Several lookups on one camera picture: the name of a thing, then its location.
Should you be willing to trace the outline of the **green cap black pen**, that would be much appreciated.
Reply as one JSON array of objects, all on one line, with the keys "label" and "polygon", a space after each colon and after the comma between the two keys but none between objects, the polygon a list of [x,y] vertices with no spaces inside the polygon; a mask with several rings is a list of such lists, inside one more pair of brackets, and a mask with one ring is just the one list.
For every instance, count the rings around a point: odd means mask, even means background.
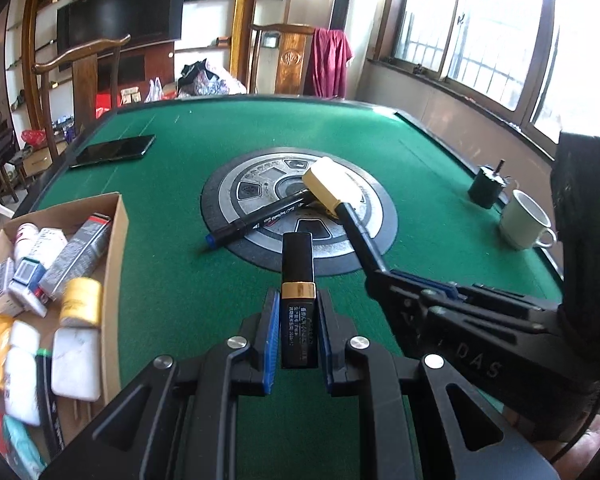
[{"label": "green cap black pen", "polygon": [[52,460],[65,447],[64,435],[58,413],[58,404],[52,389],[52,354],[50,350],[38,349],[35,355],[36,364],[36,400],[40,426],[48,455]]}]

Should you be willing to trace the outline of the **black blue marker pen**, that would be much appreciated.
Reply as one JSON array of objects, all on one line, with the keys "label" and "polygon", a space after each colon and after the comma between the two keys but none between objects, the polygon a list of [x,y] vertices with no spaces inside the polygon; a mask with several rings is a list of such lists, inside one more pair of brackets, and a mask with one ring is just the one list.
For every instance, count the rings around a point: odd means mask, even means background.
[{"label": "black blue marker pen", "polygon": [[250,231],[260,229],[266,224],[277,221],[291,211],[309,206],[314,200],[315,196],[305,188],[294,195],[276,200],[274,203],[250,212],[245,217],[239,217],[227,226],[222,226],[222,228],[211,231],[206,236],[206,243],[211,249],[224,247]]}]

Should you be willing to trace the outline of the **yellow tape roll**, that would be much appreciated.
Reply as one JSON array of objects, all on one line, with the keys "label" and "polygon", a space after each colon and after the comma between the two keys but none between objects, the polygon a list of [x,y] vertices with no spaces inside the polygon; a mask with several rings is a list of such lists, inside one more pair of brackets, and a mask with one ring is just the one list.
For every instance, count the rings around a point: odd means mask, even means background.
[{"label": "yellow tape roll", "polygon": [[99,328],[102,320],[102,284],[94,278],[73,278],[62,296],[62,327]]}]

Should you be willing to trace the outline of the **grey red long box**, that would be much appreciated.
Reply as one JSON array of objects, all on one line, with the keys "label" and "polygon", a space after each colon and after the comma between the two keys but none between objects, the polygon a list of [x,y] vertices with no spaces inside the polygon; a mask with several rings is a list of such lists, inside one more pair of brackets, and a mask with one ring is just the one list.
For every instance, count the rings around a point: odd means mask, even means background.
[{"label": "grey red long box", "polygon": [[46,297],[59,300],[68,281],[88,278],[93,273],[106,254],[111,227],[111,218],[104,214],[88,217],[38,283]]}]

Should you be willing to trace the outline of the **blue white medicine box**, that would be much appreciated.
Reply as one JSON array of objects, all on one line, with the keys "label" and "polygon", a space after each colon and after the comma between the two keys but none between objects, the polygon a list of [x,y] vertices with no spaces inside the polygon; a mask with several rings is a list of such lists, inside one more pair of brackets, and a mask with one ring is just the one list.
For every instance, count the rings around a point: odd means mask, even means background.
[{"label": "blue white medicine box", "polygon": [[27,311],[40,318],[47,314],[48,298],[40,286],[46,269],[38,260],[23,258],[8,284],[8,291]]}]

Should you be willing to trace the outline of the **white bottle red label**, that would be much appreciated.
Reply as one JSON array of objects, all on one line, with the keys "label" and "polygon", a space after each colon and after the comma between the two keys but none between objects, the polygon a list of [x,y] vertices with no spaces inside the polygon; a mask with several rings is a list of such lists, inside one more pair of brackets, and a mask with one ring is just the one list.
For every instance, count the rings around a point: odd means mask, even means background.
[{"label": "white bottle red label", "polygon": [[19,262],[22,258],[27,257],[32,250],[36,240],[38,239],[40,230],[31,222],[24,222],[18,226],[14,243],[14,259]]}]

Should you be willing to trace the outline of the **white barcode medicine box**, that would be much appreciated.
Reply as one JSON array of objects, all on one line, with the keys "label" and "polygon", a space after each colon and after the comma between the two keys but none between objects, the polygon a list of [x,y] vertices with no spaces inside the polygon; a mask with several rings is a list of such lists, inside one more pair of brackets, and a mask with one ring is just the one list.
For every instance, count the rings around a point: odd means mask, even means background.
[{"label": "white barcode medicine box", "polygon": [[17,316],[24,311],[18,300],[9,291],[15,273],[15,263],[8,257],[0,263],[0,315]]}]

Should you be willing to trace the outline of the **white ceramic mug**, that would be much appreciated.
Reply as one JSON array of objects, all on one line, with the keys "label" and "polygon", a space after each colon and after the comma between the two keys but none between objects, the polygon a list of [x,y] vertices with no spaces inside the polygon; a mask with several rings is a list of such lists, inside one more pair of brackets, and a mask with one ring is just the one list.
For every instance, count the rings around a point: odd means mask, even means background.
[{"label": "white ceramic mug", "polygon": [[552,248],[557,235],[545,210],[527,193],[513,190],[503,208],[498,229],[509,246],[516,250]]}]

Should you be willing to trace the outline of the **black cylindrical motor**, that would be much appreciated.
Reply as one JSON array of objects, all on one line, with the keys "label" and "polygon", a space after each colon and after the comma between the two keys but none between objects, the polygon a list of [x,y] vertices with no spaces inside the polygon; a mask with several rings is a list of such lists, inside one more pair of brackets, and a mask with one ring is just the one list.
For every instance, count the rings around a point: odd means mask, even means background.
[{"label": "black cylindrical motor", "polygon": [[507,182],[501,175],[505,160],[501,159],[495,167],[480,166],[468,190],[473,203],[484,209],[490,209],[498,196],[506,188]]}]

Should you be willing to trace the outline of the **round centre table disc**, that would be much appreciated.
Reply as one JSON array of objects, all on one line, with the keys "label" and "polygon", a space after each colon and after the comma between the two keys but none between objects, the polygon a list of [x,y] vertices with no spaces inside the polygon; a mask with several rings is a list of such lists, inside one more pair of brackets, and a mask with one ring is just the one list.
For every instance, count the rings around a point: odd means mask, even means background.
[{"label": "round centre table disc", "polygon": [[[324,152],[306,148],[269,148],[240,155],[215,170],[204,184],[200,211],[210,231],[228,226],[253,211],[304,189],[302,174]],[[353,162],[332,156],[361,190],[356,214],[384,254],[398,234],[396,206],[371,174]],[[314,272],[318,276],[358,270],[358,258],[337,218],[320,203],[298,208],[282,218],[239,237],[227,245],[235,256],[259,268],[278,272],[282,265],[283,235],[309,232],[313,238]]]}]

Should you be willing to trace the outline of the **dark red hanging cloth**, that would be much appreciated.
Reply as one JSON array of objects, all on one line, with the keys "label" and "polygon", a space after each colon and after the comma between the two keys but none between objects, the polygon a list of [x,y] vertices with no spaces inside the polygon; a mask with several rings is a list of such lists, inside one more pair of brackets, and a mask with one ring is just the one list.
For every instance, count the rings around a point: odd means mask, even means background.
[{"label": "dark red hanging cloth", "polygon": [[304,94],[318,98],[344,99],[347,65],[352,52],[343,30],[314,29]]}]

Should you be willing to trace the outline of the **black smartphone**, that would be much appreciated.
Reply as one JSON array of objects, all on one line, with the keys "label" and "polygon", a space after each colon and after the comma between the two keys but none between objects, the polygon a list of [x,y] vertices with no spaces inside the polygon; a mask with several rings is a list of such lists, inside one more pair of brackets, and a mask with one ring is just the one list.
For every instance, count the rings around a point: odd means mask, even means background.
[{"label": "black smartphone", "polygon": [[148,134],[147,136],[129,136],[128,138],[92,144],[76,156],[76,160],[69,168],[78,169],[140,159],[145,156],[155,140],[156,136],[154,134]]}]

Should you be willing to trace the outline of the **wooden chair with carving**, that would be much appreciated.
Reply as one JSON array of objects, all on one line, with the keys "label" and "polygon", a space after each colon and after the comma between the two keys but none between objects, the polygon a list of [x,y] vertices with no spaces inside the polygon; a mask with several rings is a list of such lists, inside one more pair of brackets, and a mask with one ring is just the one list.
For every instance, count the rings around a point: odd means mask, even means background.
[{"label": "wooden chair with carving", "polygon": [[258,69],[263,39],[266,34],[272,32],[278,36],[274,94],[300,96],[306,76],[306,48],[313,39],[315,28],[310,25],[277,23],[251,24],[250,29],[254,33],[254,43],[249,64],[248,92],[258,92]]}]

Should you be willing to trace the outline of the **wooden chair near table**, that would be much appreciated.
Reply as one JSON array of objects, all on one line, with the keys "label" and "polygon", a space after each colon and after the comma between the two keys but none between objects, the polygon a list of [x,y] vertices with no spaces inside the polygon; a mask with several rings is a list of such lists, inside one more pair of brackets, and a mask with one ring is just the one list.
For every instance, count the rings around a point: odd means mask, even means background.
[{"label": "wooden chair near table", "polygon": [[79,136],[96,119],[96,96],[98,90],[98,56],[111,51],[112,62],[109,79],[110,110],[118,108],[118,80],[120,54],[131,41],[127,34],[119,39],[97,39],[71,48],[46,63],[34,63],[32,73],[41,79],[40,100],[45,128],[47,148],[54,164],[59,157],[52,115],[50,114],[50,72],[61,65],[69,64],[72,70],[74,133]]}]

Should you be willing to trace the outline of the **black wall television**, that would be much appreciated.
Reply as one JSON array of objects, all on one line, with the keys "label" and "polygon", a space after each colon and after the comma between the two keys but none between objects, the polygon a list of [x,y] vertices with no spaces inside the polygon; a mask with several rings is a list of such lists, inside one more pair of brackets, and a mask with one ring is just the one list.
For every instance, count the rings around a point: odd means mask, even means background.
[{"label": "black wall television", "polygon": [[57,10],[57,52],[130,36],[130,48],[179,40],[184,0],[73,0]]}]

